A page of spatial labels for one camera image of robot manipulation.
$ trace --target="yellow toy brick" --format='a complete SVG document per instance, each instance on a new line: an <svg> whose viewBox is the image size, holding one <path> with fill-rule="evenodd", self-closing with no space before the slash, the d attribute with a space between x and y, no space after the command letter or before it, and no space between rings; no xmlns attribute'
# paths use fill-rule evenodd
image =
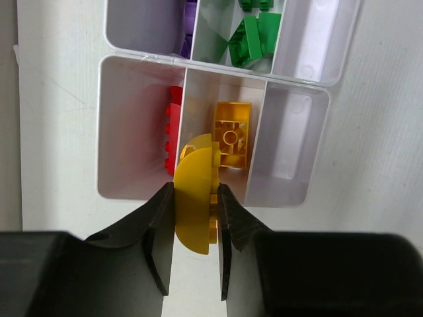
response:
<svg viewBox="0 0 423 317"><path fill-rule="evenodd" d="M220 150L211 134L199 135L182 150L174 173L175 232L191 251L209 253L217 242L216 207Z"/></svg>
<svg viewBox="0 0 423 317"><path fill-rule="evenodd" d="M246 168L249 140L250 102L218 102L214 140L219 142L220 165Z"/></svg>

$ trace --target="divided container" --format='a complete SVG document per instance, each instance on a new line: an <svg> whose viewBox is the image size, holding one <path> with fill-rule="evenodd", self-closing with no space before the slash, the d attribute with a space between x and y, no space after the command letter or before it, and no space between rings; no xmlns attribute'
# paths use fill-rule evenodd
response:
<svg viewBox="0 0 423 317"><path fill-rule="evenodd" d="M239 0L198 0L191 59L182 59L185 0L106 0L104 37L117 52L329 87L340 78L360 0L274 0L282 21L273 61L231 66L227 43L245 13Z"/></svg>
<svg viewBox="0 0 423 317"><path fill-rule="evenodd" d="M248 168L220 168L222 183L249 207L304 202L329 105L325 89L134 55L100 66L98 192L149 199L167 174L169 87L183 87L177 156L192 138L213 133L219 101L250 102Z"/></svg>

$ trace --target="gray floor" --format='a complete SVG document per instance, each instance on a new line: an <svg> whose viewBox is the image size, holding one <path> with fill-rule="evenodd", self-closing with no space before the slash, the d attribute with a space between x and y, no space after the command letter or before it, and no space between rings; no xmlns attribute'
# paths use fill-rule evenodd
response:
<svg viewBox="0 0 423 317"><path fill-rule="evenodd" d="M0 1L0 230L21 230L16 0Z"/></svg>

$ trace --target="white tabletop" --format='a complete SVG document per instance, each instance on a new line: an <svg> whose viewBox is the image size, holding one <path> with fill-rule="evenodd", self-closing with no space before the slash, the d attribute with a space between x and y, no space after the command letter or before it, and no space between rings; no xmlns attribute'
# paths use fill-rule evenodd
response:
<svg viewBox="0 0 423 317"><path fill-rule="evenodd" d="M397 232L423 252L423 1L364 0L306 202L272 229ZM101 0L18 0L23 227L84 238L134 210L95 186ZM163 316L224 316L216 249L175 239Z"/></svg>

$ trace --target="green toy brick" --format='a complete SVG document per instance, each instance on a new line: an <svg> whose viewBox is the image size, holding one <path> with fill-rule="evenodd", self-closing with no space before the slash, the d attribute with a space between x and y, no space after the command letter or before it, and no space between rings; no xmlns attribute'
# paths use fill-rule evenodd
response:
<svg viewBox="0 0 423 317"><path fill-rule="evenodd" d="M235 67L248 67L262 58L257 19L245 17L229 40L229 55Z"/></svg>
<svg viewBox="0 0 423 317"><path fill-rule="evenodd" d="M261 12L258 15L258 34L264 57L271 56L275 52L281 19L282 15L279 13Z"/></svg>
<svg viewBox="0 0 423 317"><path fill-rule="evenodd" d="M238 0L238 2L245 12L251 12L252 8L260 8L261 11L273 8L273 0Z"/></svg>

